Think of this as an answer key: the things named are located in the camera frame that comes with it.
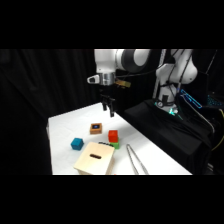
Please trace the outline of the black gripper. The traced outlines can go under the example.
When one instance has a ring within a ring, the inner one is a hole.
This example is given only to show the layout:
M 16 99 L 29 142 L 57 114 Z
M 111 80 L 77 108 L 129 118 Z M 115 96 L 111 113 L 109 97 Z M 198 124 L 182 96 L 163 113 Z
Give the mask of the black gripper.
M 114 117 L 114 105 L 115 105 L 115 98 L 113 96 L 113 86 L 101 86 L 100 87 L 100 96 L 101 102 L 103 106 L 103 111 L 107 110 L 107 107 L 110 108 L 110 117 Z

